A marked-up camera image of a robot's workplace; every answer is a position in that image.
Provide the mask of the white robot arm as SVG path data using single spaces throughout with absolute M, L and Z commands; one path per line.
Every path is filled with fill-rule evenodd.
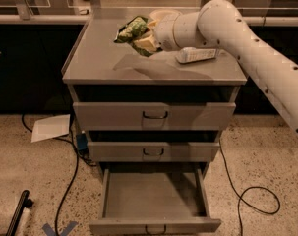
M 298 137 L 298 65 L 260 40 L 226 0 L 211 0 L 198 12 L 166 14 L 136 40 L 146 50 L 219 47 L 238 60 Z

